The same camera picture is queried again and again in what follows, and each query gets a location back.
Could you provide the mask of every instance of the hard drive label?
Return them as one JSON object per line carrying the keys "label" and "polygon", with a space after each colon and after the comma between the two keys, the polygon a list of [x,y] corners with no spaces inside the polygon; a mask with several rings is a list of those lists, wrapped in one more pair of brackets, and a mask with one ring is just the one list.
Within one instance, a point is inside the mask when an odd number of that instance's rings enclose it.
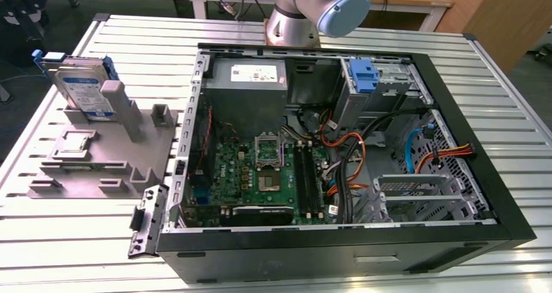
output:
{"label": "hard drive label", "polygon": [[100,93],[100,81],[96,78],[63,78],[63,81],[71,97],[89,118],[108,120],[113,116],[113,108]]}

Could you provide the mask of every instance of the power supply label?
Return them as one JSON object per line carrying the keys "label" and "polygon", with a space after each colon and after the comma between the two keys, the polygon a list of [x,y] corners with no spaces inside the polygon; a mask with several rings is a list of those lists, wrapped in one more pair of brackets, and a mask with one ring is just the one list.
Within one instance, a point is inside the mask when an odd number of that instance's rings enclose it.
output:
{"label": "power supply label", "polygon": [[108,120],[108,117],[113,116],[113,108],[100,93],[100,81],[96,78],[63,78],[63,81],[84,114],[92,120]]}
{"label": "power supply label", "polygon": [[275,65],[233,65],[231,81],[257,81],[277,83]]}

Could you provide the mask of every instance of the ram slot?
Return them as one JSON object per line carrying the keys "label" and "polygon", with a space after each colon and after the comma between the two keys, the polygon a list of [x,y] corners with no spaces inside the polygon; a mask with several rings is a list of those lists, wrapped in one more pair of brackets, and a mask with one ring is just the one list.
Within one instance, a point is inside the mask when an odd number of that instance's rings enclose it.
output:
{"label": "ram slot", "polygon": [[295,185],[297,189],[299,213],[305,216],[309,212],[308,187],[304,173],[304,148],[293,147],[293,165],[295,165]]}
{"label": "ram slot", "polygon": [[321,212],[320,209],[320,196],[319,196],[319,186],[316,184],[316,168],[312,158],[312,148],[305,147],[303,152],[303,163],[304,163],[304,174],[307,182],[307,193],[309,199],[309,211],[313,213],[313,216],[317,216]]}

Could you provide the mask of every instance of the aluminum table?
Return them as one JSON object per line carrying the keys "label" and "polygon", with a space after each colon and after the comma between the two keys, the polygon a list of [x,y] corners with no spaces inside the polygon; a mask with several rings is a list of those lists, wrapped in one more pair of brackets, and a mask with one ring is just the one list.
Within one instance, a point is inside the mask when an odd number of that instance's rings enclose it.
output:
{"label": "aluminum table", "polygon": [[[199,42],[263,44],[263,24],[109,16],[92,22],[75,55],[107,53],[139,107],[165,103],[177,110],[189,94]],[[323,36],[321,43],[337,49],[431,56],[537,239],[440,274],[187,285],[161,259],[127,259],[128,222],[139,200],[25,197],[27,184],[67,123],[65,101],[52,87],[0,168],[1,292],[551,291],[552,134],[479,42],[460,34],[359,29],[345,38]],[[169,159],[167,171],[172,167]]]}

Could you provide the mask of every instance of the green motherboard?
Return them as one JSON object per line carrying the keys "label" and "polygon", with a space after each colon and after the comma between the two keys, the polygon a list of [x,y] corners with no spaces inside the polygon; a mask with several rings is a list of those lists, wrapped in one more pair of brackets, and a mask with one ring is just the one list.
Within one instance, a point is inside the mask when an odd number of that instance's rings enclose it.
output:
{"label": "green motherboard", "polygon": [[[273,159],[280,150],[269,144],[259,145],[257,158]],[[295,209],[292,224],[328,224],[327,214],[305,217],[299,212],[299,197],[295,176],[293,145],[283,144],[283,166],[277,169],[257,168],[255,161],[255,143],[224,143],[217,145],[213,184],[211,188],[195,188],[199,205],[209,206],[287,206]],[[327,160],[323,147],[312,148],[315,165],[320,167]],[[324,205],[321,190],[320,205]],[[203,227],[217,226],[216,214],[203,211]]]}

